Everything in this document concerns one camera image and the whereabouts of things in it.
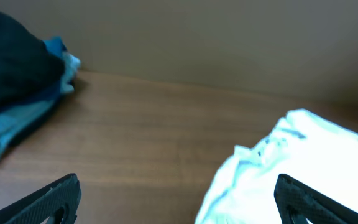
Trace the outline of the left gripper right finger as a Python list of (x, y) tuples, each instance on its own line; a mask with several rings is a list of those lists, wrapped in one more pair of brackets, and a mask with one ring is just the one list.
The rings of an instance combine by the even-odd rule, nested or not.
[(279, 174), (274, 199), (282, 224), (358, 224), (358, 213), (287, 174)]

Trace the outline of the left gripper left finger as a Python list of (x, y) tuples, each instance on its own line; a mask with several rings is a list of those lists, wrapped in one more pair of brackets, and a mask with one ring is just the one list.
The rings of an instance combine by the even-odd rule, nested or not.
[(81, 200), (80, 182), (74, 173), (0, 210), (0, 224), (74, 224)]

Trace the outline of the white polo shirt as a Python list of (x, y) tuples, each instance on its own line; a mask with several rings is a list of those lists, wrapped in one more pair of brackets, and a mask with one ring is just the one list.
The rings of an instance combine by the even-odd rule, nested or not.
[(234, 148), (196, 223), (280, 223), (273, 196), (280, 174), (358, 212), (358, 133), (308, 110), (289, 111), (254, 147)]

